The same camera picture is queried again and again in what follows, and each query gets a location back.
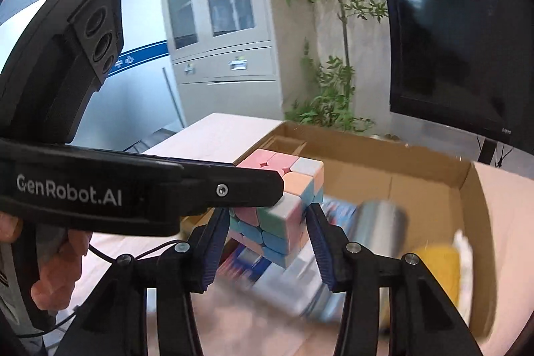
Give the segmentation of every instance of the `human hand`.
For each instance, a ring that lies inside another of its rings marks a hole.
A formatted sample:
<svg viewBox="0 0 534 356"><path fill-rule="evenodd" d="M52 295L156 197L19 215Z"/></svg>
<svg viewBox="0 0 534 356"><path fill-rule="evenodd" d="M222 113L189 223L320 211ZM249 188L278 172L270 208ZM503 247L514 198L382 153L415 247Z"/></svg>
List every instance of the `human hand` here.
<svg viewBox="0 0 534 356"><path fill-rule="evenodd" d="M22 231L21 219L0 211L0 242L13 243ZM69 306L76 281L82 276L82 256L87 255L92 233L68 230L68 241L39 270L31 298L40 310L64 310Z"/></svg>

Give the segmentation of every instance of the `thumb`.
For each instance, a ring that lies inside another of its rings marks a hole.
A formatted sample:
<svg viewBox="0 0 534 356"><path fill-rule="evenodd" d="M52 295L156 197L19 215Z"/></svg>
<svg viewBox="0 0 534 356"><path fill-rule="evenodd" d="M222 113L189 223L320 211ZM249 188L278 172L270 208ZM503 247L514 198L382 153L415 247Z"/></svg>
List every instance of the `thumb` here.
<svg viewBox="0 0 534 356"><path fill-rule="evenodd" d="M14 242L22 231L22 220L0 211L0 242Z"/></svg>

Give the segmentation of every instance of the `rubik's cube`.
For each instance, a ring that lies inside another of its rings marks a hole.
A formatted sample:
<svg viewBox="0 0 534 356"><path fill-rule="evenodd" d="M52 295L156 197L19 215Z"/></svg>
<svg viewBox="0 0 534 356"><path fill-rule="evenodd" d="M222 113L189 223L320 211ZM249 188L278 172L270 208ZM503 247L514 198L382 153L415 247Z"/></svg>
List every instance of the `rubik's cube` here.
<svg viewBox="0 0 534 356"><path fill-rule="evenodd" d="M229 236L281 267L287 267L308 241L304 211L322 203L322 161L255 150L238 167L275 170L284 195L274 207L231 209Z"/></svg>

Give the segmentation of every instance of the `metal bolt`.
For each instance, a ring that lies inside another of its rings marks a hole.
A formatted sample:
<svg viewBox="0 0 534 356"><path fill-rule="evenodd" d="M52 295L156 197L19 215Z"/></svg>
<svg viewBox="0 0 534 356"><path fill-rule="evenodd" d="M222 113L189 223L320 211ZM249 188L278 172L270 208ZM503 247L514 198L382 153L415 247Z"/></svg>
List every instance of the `metal bolt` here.
<svg viewBox="0 0 534 356"><path fill-rule="evenodd" d="M416 254L407 254L404 257L404 261L412 266L415 266L419 263L419 257Z"/></svg>
<svg viewBox="0 0 534 356"><path fill-rule="evenodd" d="M132 257L128 254L122 254L117 258L117 264L119 266L127 266L132 262Z"/></svg>
<svg viewBox="0 0 534 356"><path fill-rule="evenodd" d="M217 186L217 195L221 198L223 196L226 196L228 194L228 186L227 185L218 185Z"/></svg>
<svg viewBox="0 0 534 356"><path fill-rule="evenodd" d="M183 254L184 252L189 251L189 247L189 243L180 242L174 245L174 250Z"/></svg>
<svg viewBox="0 0 534 356"><path fill-rule="evenodd" d="M346 250L348 250L351 254L357 254L361 251L361 245L356 242L350 242L346 245Z"/></svg>

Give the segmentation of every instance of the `cabinet handle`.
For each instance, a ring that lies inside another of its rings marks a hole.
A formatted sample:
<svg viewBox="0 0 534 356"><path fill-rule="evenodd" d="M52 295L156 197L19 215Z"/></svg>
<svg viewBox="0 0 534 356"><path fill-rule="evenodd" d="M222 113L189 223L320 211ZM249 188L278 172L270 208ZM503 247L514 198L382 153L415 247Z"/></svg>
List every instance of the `cabinet handle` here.
<svg viewBox="0 0 534 356"><path fill-rule="evenodd" d="M184 69L185 75L189 74L195 74L195 67L193 67L193 64L188 64Z"/></svg>
<svg viewBox="0 0 534 356"><path fill-rule="evenodd" d="M246 59L236 59L235 61L228 62L230 70L246 70L247 69L247 60Z"/></svg>

